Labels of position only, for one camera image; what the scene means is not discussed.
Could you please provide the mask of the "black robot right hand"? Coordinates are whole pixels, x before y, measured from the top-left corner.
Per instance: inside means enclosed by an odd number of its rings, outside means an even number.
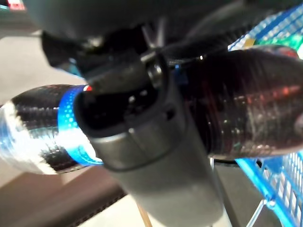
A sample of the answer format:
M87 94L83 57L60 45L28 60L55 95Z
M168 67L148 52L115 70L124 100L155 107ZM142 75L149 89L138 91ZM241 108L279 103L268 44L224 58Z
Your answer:
M273 45L228 51L299 0L26 0L49 64L92 87L76 120L106 170L168 227L223 212L209 158L303 147L303 62Z

